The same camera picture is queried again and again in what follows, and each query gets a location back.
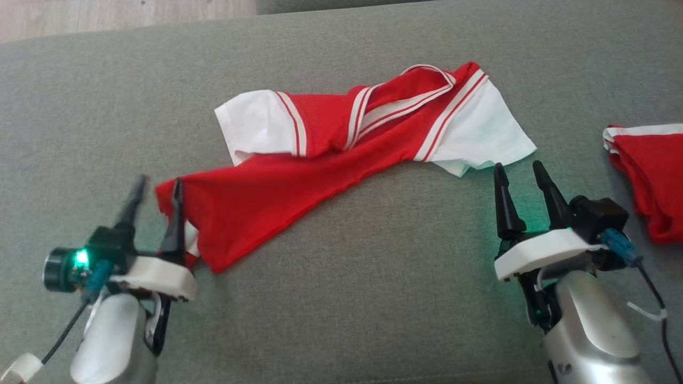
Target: white sleeve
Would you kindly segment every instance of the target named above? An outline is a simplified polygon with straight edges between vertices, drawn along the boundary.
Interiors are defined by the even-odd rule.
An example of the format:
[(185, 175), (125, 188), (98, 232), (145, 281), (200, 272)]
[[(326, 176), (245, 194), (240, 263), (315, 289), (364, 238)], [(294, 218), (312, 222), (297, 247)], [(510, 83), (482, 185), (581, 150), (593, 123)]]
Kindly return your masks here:
[(255, 153), (296, 154), (294, 120), (278, 93), (245, 92), (215, 112), (233, 165)]
[(430, 160), (461, 177), (470, 167), (507, 165), (535, 150), (501, 93), (487, 78), (450, 121)]

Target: blue cable connector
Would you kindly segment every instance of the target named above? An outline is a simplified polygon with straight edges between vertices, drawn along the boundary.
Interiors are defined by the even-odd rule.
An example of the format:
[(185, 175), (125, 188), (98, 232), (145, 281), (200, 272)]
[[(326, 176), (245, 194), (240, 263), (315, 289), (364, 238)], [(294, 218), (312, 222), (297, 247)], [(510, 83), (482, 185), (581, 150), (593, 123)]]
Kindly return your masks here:
[(619, 255), (622, 260), (631, 268), (634, 268), (642, 261), (643, 256), (636, 252), (636, 247), (621, 232), (608, 228), (602, 234), (602, 244), (605, 244), (612, 252)]
[(88, 283), (85, 285), (83, 295), (81, 296), (83, 302), (92, 304), (97, 300), (100, 296), (102, 287), (109, 281), (113, 269), (113, 264), (108, 260), (101, 260), (97, 263), (90, 280), (88, 280)]

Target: green led light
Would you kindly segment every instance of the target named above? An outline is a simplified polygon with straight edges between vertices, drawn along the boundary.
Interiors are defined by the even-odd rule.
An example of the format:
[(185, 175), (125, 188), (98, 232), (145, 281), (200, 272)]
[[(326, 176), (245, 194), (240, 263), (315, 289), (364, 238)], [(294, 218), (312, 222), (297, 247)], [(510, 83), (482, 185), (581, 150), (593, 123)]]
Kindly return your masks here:
[(74, 263), (76, 266), (87, 266), (89, 263), (88, 254), (85, 249), (76, 252), (74, 258), (76, 259), (76, 262)]

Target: wooden floor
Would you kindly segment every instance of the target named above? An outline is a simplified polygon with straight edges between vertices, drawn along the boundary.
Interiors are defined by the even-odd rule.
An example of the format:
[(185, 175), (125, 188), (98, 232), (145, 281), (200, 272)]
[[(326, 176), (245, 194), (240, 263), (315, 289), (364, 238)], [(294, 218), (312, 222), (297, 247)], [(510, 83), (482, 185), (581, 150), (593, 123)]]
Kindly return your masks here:
[(0, 42), (256, 15), (256, 0), (0, 0)]

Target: couch cushion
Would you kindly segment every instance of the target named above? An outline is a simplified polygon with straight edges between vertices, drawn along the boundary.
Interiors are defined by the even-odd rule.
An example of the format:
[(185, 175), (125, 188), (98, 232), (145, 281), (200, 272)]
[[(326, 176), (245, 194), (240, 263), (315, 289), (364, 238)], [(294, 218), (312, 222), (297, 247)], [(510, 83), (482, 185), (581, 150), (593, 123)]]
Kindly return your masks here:
[[(44, 353), (78, 306), (48, 293), (42, 261), (108, 224), (134, 176), (157, 182), (229, 165), (214, 108), (240, 92), (345, 92), (413, 64), (478, 61), (539, 150), (508, 167), (531, 229), (547, 225), (531, 162), (567, 198), (630, 188), (602, 129), (683, 121), (683, 8), (668, 0), (459, 0), (261, 16), (0, 46), (0, 361)], [(173, 307), (159, 383), (548, 383), (542, 332), (495, 278), (490, 169), (454, 178), (406, 163), (317, 207)], [(164, 220), (150, 198), (138, 247)], [(683, 351), (681, 247), (627, 231)], [(634, 271), (600, 280), (655, 382), (673, 381), (656, 305)], [(83, 329), (81, 319), (74, 333)], [(72, 335), (37, 383), (65, 383)]]
[(416, 3), (427, 0), (256, 0), (258, 14), (279, 14), (333, 10), (335, 8), (369, 7), (371, 5)]

